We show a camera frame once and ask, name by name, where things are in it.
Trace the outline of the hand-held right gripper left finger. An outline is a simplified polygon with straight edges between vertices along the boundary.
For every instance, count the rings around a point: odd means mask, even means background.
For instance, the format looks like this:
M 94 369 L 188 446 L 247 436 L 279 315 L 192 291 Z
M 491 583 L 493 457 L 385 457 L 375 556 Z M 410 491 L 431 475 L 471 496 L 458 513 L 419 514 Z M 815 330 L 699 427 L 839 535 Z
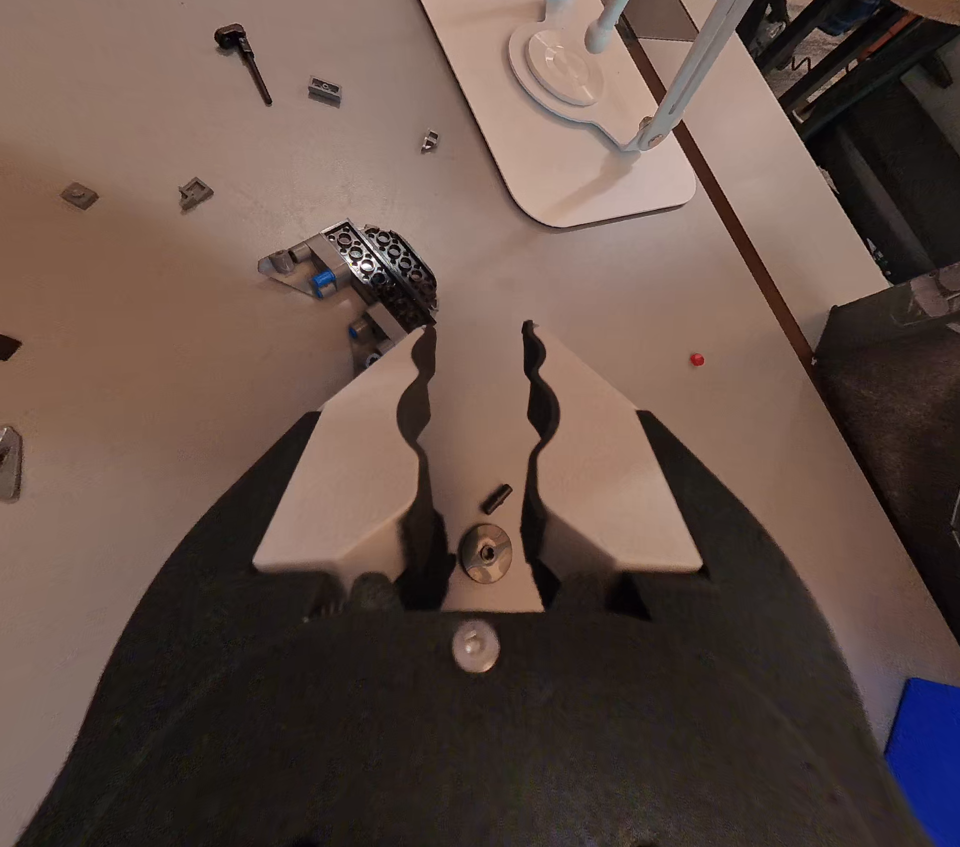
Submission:
M 320 572 L 348 592 L 367 574 L 445 594 L 454 556 L 419 439 L 430 421 L 436 329 L 414 329 L 323 405 L 252 564 Z

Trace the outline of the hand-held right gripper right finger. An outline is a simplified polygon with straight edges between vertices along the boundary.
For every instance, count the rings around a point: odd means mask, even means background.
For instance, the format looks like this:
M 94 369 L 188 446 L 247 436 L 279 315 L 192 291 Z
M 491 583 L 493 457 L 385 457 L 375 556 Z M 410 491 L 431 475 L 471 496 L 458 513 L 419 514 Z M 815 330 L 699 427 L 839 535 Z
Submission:
M 551 331 L 521 328 L 536 434 L 521 540 L 540 594 L 572 577 L 697 574 L 703 557 L 640 410 Z

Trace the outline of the dark grey lego assembly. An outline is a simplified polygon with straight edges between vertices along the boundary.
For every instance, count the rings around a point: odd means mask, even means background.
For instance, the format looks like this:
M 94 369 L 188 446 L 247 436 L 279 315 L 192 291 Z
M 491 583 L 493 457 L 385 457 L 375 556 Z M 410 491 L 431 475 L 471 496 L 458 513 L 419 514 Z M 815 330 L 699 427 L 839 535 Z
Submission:
M 354 375 L 416 330 L 435 326 L 438 283 L 399 233 L 350 219 L 258 260 L 258 273 L 318 301 L 351 289 L 363 307 L 347 326 Z

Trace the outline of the shiny grey lego piece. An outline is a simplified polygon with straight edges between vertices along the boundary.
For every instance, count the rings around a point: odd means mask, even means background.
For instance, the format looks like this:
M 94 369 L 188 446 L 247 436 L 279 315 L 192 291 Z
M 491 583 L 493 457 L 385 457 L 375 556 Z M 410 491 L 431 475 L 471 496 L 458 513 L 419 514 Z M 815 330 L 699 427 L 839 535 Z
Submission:
M 11 425 L 1 427 L 1 502 L 19 500 L 22 483 L 23 439 Z

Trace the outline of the black lego axle with connector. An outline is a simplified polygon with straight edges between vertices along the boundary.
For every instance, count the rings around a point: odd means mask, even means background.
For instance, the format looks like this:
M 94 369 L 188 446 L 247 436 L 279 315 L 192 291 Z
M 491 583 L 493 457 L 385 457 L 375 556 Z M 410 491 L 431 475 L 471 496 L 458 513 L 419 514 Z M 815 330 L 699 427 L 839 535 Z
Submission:
M 243 25 L 231 24 L 222 26 L 214 32 L 213 38 L 217 48 L 222 53 L 234 52 L 240 57 L 253 84 L 256 86 L 259 97 L 261 97 L 266 106 L 271 107 L 273 105 L 273 98 L 259 70 L 256 54 Z

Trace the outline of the round grey metal disc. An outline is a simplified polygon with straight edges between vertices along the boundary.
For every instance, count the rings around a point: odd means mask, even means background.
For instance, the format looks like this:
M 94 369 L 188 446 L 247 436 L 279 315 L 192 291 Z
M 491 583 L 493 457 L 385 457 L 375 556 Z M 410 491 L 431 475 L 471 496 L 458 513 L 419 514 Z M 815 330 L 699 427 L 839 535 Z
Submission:
M 503 579 L 510 570 L 512 542 L 498 525 L 478 522 L 463 534 L 458 556 L 463 572 L 471 581 L 491 585 Z

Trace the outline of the white book stand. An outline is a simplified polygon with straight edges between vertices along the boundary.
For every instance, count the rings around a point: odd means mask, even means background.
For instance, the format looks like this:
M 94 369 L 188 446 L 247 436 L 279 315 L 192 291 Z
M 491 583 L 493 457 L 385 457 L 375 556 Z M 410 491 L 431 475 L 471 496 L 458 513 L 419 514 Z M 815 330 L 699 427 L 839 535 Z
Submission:
M 617 32 L 631 0 L 419 0 L 516 205 L 554 229 L 658 214 L 697 177 L 674 136 L 754 0 L 716 0 L 658 103 Z M 958 24 L 958 0 L 890 0 Z

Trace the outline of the blue plastic bin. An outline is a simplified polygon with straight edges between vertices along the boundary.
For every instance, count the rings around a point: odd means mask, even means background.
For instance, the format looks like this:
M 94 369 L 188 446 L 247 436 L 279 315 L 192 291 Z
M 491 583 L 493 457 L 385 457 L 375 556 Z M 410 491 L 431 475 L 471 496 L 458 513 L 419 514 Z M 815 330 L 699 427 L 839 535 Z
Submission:
M 959 688 L 906 681 L 885 749 L 888 768 L 933 844 L 959 844 Z

